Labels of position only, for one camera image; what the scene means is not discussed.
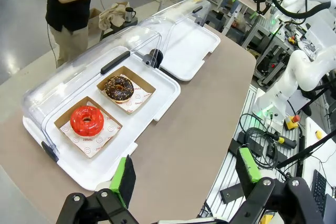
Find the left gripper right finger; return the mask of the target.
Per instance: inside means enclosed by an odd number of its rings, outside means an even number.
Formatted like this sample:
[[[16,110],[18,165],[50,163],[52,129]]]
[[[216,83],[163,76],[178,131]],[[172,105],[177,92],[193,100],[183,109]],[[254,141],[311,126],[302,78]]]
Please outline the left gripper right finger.
[[[262,177],[246,147],[237,151],[236,172],[245,201],[231,223],[259,223],[267,210],[278,213],[284,223],[324,223],[303,178],[293,177],[282,183],[271,177]]]

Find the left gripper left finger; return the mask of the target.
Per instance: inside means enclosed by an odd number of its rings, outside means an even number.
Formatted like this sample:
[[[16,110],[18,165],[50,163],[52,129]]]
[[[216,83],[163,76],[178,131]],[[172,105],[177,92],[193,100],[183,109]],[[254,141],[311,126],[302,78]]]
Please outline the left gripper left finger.
[[[106,188],[88,197],[81,193],[69,194],[56,223],[138,223],[128,210],[135,181],[131,157],[121,158]]]

